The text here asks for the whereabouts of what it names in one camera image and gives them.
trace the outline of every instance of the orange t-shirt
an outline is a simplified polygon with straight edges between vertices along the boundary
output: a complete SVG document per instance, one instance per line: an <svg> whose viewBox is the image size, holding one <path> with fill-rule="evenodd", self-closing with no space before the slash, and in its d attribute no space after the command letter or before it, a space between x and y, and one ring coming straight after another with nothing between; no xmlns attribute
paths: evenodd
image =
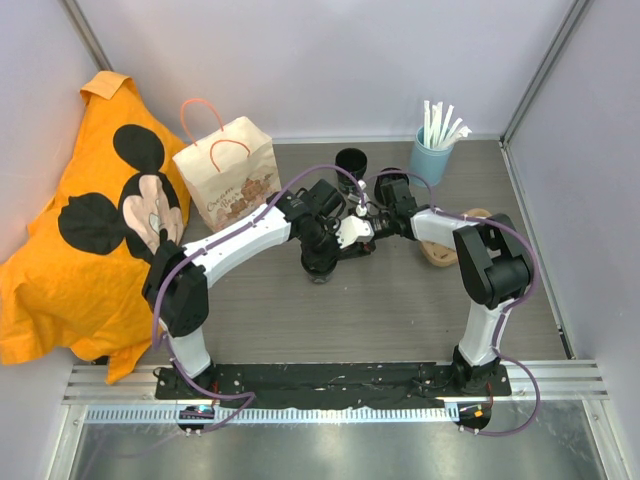
<svg viewBox="0 0 640 480"><path fill-rule="evenodd" d="M184 144L132 79L100 72L81 94L86 113L56 194L0 267L0 357L22 363L56 346L87 361L108 355L112 383L150 345L143 282L159 243L180 241L190 197L172 160Z"/></svg>

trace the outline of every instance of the gray floor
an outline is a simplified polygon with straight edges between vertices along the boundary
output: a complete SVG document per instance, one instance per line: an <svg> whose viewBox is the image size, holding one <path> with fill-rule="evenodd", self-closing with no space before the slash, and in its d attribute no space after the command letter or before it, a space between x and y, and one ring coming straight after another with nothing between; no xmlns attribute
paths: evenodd
<svg viewBox="0 0 640 480"><path fill-rule="evenodd" d="M522 424L531 408L531 402L497 403L490 429ZM151 448L176 430L174 425L86 425L70 478L606 478L582 404L573 401L543 402L538 420L508 439L459 433L449 422L234 425ZM138 455L123 459L118 453Z"/></svg>
<svg viewBox="0 0 640 480"><path fill-rule="evenodd" d="M305 168L333 163L346 145L277 145L284 184ZM410 143L363 143L368 172L408 165ZM310 176L300 186L334 172ZM427 201L424 189L419 200ZM482 207L503 212L524 232L497 142L456 145L436 204L452 212ZM184 241L210 235L197 211ZM326 285L307 281L296 241L259 254L210 290L204 325L209 352L218 362L375 362L447 360L462 338L469 299L457 266L433 267L418 244L400 238L379 242L372 257L338 265ZM544 290L513 312L504 353L524 360L566 358ZM148 352L142 363L166 363Z"/></svg>

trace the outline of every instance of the paper bag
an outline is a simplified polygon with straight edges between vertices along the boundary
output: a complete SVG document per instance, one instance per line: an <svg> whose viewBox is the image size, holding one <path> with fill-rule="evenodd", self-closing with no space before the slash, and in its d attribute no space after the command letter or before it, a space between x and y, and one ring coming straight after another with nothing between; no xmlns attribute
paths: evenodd
<svg viewBox="0 0 640 480"><path fill-rule="evenodd" d="M220 129L196 141L184 122L190 103L204 103L218 118ZM187 100L181 108L182 126L193 142L175 161L194 203L214 232L250 215L267 197L280 190L271 137L247 117L223 125L206 100Z"/></svg>

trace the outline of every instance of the gray table surface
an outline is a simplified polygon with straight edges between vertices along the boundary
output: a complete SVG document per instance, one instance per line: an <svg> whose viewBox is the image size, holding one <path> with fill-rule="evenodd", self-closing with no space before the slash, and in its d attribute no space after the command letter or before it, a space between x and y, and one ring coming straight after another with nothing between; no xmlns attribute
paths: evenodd
<svg viewBox="0 0 640 480"><path fill-rule="evenodd" d="M368 173L408 165L411 143L276 145L284 184L302 170L333 163L346 146L364 150ZM300 186L335 173L312 174ZM425 189L414 188L428 201ZM456 145L436 204L463 212L482 207L503 212L525 232L498 143ZM184 242L211 234L195 208ZM210 291L204 324L207 348L217 362L377 362L448 360L464 333L469 298L457 266L436 268L417 242L378 242L372 257L341 262L333 279L314 285L300 266L297 241L275 247L240 265ZM505 354L524 360L566 358L544 289L516 309L503 341ZM142 363L166 363L164 351L147 352Z"/></svg>

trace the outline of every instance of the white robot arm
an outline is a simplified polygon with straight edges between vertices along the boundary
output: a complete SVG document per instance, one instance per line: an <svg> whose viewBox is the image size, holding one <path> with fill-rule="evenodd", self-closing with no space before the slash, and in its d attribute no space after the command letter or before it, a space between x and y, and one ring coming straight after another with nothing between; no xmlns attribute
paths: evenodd
<svg viewBox="0 0 640 480"><path fill-rule="evenodd" d="M169 298L165 297L161 310L163 327L187 375L197 379L212 365L201 328L208 314L206 291L229 270L269 247L297 238L303 268L313 280L322 283L339 260L369 255L375 250L376 240L391 235L435 242L457 251L463 283L472 301L467 329L454 350L456 381L464 385L491 375L499 362L493 349L502 335L500 331L496 337L498 320L504 306L524 294L530 283L531 259L517 242L497 229L417 207L402 181L387 182L382 191L386 207L383 211L371 215L358 210L356 213L361 216L352 214L340 222L331 213L344 200L327 182L321 180L301 195L286 192L252 228L194 259L172 282L176 285L168 290ZM253 218L266 208L261 206ZM512 227L504 215L492 218ZM149 303L155 303L160 283L181 259L237 228L231 226L187 244L184 250L171 242L161 245L143 290ZM489 255L488 248L498 254Z"/></svg>

